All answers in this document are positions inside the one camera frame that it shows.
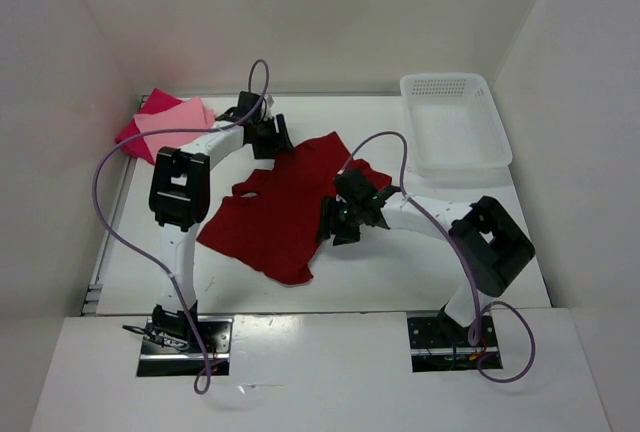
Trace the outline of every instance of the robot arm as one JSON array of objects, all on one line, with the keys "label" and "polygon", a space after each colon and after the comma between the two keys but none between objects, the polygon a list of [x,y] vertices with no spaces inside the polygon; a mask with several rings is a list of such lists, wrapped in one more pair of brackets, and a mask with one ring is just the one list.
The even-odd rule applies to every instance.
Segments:
[{"label": "robot arm", "polygon": [[[357,242],[360,225],[406,229],[443,239],[398,187],[376,190],[358,169],[334,180],[338,198],[323,202],[319,240],[335,235],[334,245]],[[500,203],[482,197],[473,204],[412,197],[447,231],[469,263],[478,287],[480,308],[500,297],[535,255],[533,244]],[[443,307],[441,319],[465,329],[475,319],[469,284],[462,283]]]},{"label": "robot arm", "polygon": [[[260,96],[241,92],[238,105],[218,117],[216,133],[158,153],[149,194],[149,207],[160,225],[161,257],[173,271],[194,321],[198,322],[197,298],[193,285],[193,264],[199,224],[209,210],[210,172],[225,157],[251,144],[256,159],[273,158],[280,151],[293,151],[282,115],[271,117],[271,99],[259,113],[242,126],[229,127],[248,114]],[[191,330],[182,305],[168,277],[163,279],[160,298],[153,309],[150,335],[164,334],[189,343]]]}]

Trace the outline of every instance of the white wall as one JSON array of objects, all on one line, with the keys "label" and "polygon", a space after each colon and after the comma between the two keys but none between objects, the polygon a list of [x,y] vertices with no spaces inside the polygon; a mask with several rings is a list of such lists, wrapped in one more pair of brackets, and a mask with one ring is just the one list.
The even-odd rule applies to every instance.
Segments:
[{"label": "white wall", "polygon": [[493,86],[555,305],[611,425],[637,431],[640,0],[538,0]]},{"label": "white wall", "polygon": [[0,417],[20,432],[79,312],[102,237],[91,175],[135,97],[83,0],[0,0],[0,17]]},{"label": "white wall", "polygon": [[398,89],[411,72],[495,76],[534,0],[87,0],[138,92]]}]

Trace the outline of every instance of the white plastic basket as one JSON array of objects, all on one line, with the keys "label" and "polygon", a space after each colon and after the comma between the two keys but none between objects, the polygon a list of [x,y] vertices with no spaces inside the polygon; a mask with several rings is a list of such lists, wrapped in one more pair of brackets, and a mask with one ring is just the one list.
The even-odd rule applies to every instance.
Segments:
[{"label": "white plastic basket", "polygon": [[507,135],[489,86],[480,75],[407,75],[400,80],[400,91],[411,162],[420,173],[511,163]]}]

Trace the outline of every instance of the cable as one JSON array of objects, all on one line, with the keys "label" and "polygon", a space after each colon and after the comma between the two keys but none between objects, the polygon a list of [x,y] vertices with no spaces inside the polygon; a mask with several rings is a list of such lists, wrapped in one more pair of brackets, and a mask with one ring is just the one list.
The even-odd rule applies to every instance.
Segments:
[{"label": "cable", "polygon": [[507,377],[505,379],[499,379],[499,378],[491,377],[490,375],[487,375],[486,372],[484,372],[482,370],[482,362],[484,362],[489,356],[495,355],[495,353],[485,354],[478,360],[478,363],[477,363],[478,372],[480,372],[480,375],[482,375],[484,378],[486,378],[486,379],[488,379],[488,380],[490,380],[492,382],[497,382],[497,383],[500,383],[500,384],[506,384],[506,383],[509,383],[509,382],[515,382],[516,380],[521,379],[522,377],[524,377],[529,372],[529,370],[533,366],[533,362],[535,360],[536,342],[535,342],[535,338],[533,336],[533,331],[531,330],[531,327],[529,326],[529,324],[527,323],[525,318],[522,316],[522,314],[520,314],[520,312],[518,312],[513,306],[507,304],[506,302],[503,302],[503,301],[500,301],[500,300],[494,300],[492,303],[487,305],[484,309],[480,310],[480,299],[478,297],[478,286],[476,284],[475,277],[473,276],[473,271],[471,270],[471,266],[469,265],[469,263],[468,263],[467,259],[465,258],[464,254],[462,253],[462,251],[460,250],[458,245],[453,241],[453,239],[451,238],[449,233],[445,230],[445,228],[442,226],[442,224],[440,224],[440,222],[438,222],[438,220],[427,209],[425,209],[413,197],[411,197],[409,195],[409,193],[407,192],[407,189],[405,188],[404,175],[405,175],[406,168],[407,168],[407,159],[408,159],[408,156],[409,156],[409,147],[408,147],[408,144],[407,144],[407,139],[404,137],[404,135],[402,135],[400,132],[396,132],[394,130],[386,130],[384,132],[378,132],[377,134],[373,134],[371,137],[366,138],[365,140],[363,140],[360,143],[360,145],[358,145],[354,149],[354,151],[351,153],[349,158],[345,161],[345,163],[342,165],[342,167],[338,171],[338,174],[341,174],[341,173],[343,173],[345,171],[345,169],[347,168],[349,163],[353,160],[354,156],[360,151],[360,149],[362,149],[362,147],[364,147],[366,144],[371,142],[373,139],[376,139],[378,137],[382,137],[382,136],[385,136],[385,135],[393,135],[395,137],[398,137],[402,141],[403,152],[402,152],[402,163],[400,165],[400,190],[402,192],[402,195],[407,200],[407,202],[409,202],[411,205],[413,205],[422,215],[424,215],[429,220],[429,222],[431,222],[433,224],[433,226],[440,232],[440,234],[442,234],[442,237],[444,238],[444,240],[451,246],[451,248],[455,252],[456,256],[458,257],[458,260],[460,261],[460,265],[462,265],[462,270],[464,270],[464,274],[467,277],[467,280],[469,281],[469,287],[471,288],[471,297],[473,298],[473,308],[475,310],[475,319],[472,322],[472,324],[469,326],[469,332],[468,332],[468,335],[467,335],[467,340],[468,340],[469,344],[471,346],[475,347],[476,345],[478,345],[478,342],[480,342],[480,339],[482,337],[481,336],[481,333],[482,333],[482,316],[485,313],[489,312],[489,310],[491,310],[491,308],[494,305],[501,305],[501,306],[506,307],[507,309],[511,310],[516,315],[516,317],[520,320],[520,322],[522,322],[522,325],[524,325],[524,328],[527,331],[527,334],[529,335],[529,340],[531,342],[531,354],[529,356],[529,361],[527,362],[527,365],[524,367],[524,369],[522,369],[521,372],[519,372],[518,374],[514,375],[513,377]]},{"label": "cable", "polygon": [[[256,60],[251,66],[251,72],[249,73],[249,86],[251,86],[253,73],[255,71],[255,68],[258,66],[258,64],[262,64],[264,66],[264,72],[265,72],[264,87],[262,88],[260,99],[256,102],[256,104],[253,106],[253,108],[249,111],[247,115],[245,115],[244,117],[242,117],[240,120],[236,122],[233,122],[229,125],[225,125],[222,127],[217,127],[215,129],[158,129],[158,130],[150,130],[147,132],[142,132],[140,134],[132,135],[131,137],[128,137],[127,139],[118,143],[115,147],[113,147],[109,152],[105,154],[105,156],[100,160],[100,162],[98,163],[98,166],[96,167],[96,170],[93,174],[93,181],[91,184],[91,198],[93,200],[93,208],[95,209],[96,215],[98,216],[98,219],[100,220],[100,223],[102,224],[102,226],[107,230],[107,232],[110,235],[112,235],[116,240],[118,240],[124,246],[130,248],[134,252],[137,252],[138,254],[142,255],[143,257],[145,257],[146,259],[150,260],[151,262],[156,264],[158,267],[160,267],[160,269],[167,275],[167,277],[171,281],[171,285],[173,285],[173,288],[175,289],[176,296],[180,301],[180,305],[184,310],[185,316],[187,318],[187,322],[189,322],[189,327],[191,328],[191,332],[193,333],[193,336],[196,339],[198,348],[200,349],[200,352],[202,353],[202,357],[204,359],[204,368],[200,372],[198,372],[198,375],[196,376],[195,381],[193,383],[193,389],[198,395],[204,395],[207,393],[207,391],[209,390],[209,387],[211,386],[212,369],[218,363],[224,362],[224,360],[214,360],[214,361],[209,360],[209,353],[207,352],[207,348],[204,345],[204,341],[202,340],[200,332],[198,332],[198,328],[193,318],[191,317],[191,314],[189,313],[189,307],[187,306],[187,302],[185,301],[184,296],[182,295],[182,291],[180,290],[180,286],[178,285],[178,282],[176,281],[173,275],[173,272],[171,272],[171,270],[160,259],[158,259],[157,257],[154,257],[149,252],[146,252],[145,250],[141,249],[137,245],[129,242],[127,239],[125,239],[120,234],[118,234],[118,232],[114,230],[111,224],[109,224],[109,222],[104,216],[104,213],[102,212],[102,209],[100,208],[100,203],[98,201],[98,181],[100,179],[100,173],[102,172],[104,165],[113,156],[113,154],[115,154],[121,147],[128,144],[129,142],[133,142],[134,140],[138,140],[143,137],[148,137],[150,135],[183,133],[183,132],[210,134],[210,133],[220,132],[223,130],[228,130],[232,127],[240,126],[245,122],[251,120],[251,117],[262,106],[262,102],[267,95],[267,89],[269,88],[269,65],[263,59]],[[205,381],[204,387],[201,389],[199,388],[198,384],[200,382],[200,378],[203,376],[206,377],[206,381]]]}]

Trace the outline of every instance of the pink cloth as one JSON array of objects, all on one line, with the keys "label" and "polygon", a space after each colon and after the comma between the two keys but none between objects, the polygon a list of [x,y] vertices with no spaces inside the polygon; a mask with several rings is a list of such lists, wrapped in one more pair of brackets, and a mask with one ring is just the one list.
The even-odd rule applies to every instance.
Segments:
[{"label": "pink cloth", "polygon": [[[207,109],[200,97],[182,102],[164,112],[136,114],[133,118],[140,132],[158,129],[210,129],[215,122],[213,111]],[[180,147],[200,137],[202,133],[171,133],[144,137],[149,154],[155,157],[162,147]]]},{"label": "pink cloth", "polygon": [[[175,97],[161,91],[160,89],[153,89],[153,92],[151,92],[151,95],[149,95],[147,101],[140,108],[140,111],[136,115],[157,114],[159,112],[169,110],[170,108],[175,107],[176,105],[179,105],[181,103],[182,101],[180,99],[176,99]],[[131,122],[129,122],[125,126],[125,128],[122,129],[122,132],[120,132],[116,137],[116,144],[119,144],[124,139],[127,139],[139,133],[140,130],[138,129],[135,121],[131,120]],[[147,147],[144,138],[129,142],[122,147],[122,151],[129,155],[132,155],[133,157],[144,159],[150,164],[153,164],[155,161],[155,155],[151,155],[151,153],[149,153],[149,148]]]}]

